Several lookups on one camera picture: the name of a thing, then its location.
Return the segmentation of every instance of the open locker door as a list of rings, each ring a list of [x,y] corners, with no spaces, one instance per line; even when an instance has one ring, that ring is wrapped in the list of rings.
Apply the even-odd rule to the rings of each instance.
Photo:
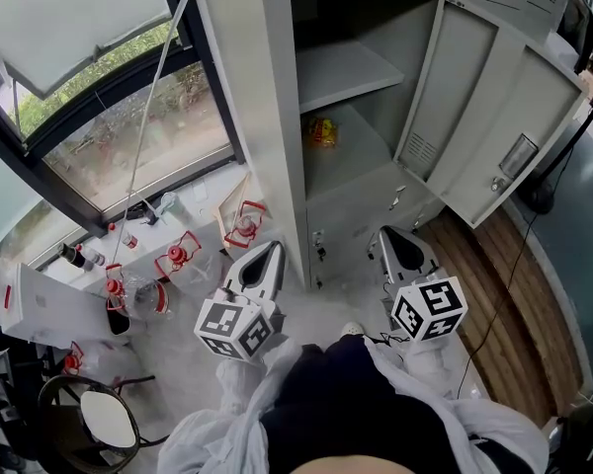
[[[549,152],[584,96],[542,46],[487,11],[440,0],[395,159],[475,227]]]

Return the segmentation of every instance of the locker shelf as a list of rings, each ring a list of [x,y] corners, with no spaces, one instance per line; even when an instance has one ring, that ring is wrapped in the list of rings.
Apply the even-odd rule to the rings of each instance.
[[[309,116],[330,118],[338,126],[334,149],[303,144],[305,194],[313,199],[389,163],[388,147],[374,129],[349,104],[337,104]]]
[[[404,80],[388,61],[352,39],[298,51],[296,75],[302,114]]]

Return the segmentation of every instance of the locker handle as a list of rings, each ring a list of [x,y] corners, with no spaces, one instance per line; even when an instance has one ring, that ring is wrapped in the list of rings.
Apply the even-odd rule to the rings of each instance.
[[[393,200],[391,205],[388,207],[388,210],[395,209],[395,206],[399,204],[399,198],[402,196],[402,193],[404,192],[404,190],[406,190],[406,185],[402,185],[395,190],[395,199]]]
[[[492,186],[490,189],[493,192],[499,192],[505,188],[505,180],[503,178],[496,177],[492,180]]]

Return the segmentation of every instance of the white cube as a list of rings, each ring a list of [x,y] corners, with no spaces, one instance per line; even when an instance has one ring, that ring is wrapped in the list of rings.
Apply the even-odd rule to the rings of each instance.
[[[413,341],[429,341],[455,332],[466,313],[459,280],[448,277],[401,287],[391,317]]]
[[[207,299],[194,333],[216,355],[252,361],[270,339],[273,327],[257,304]]]

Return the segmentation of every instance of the black bottle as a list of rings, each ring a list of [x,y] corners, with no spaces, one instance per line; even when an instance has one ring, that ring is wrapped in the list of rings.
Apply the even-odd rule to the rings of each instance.
[[[69,264],[72,264],[79,269],[83,269],[84,271],[92,270],[92,262],[86,260],[75,248],[71,248],[64,243],[57,246],[57,255],[65,258]]]

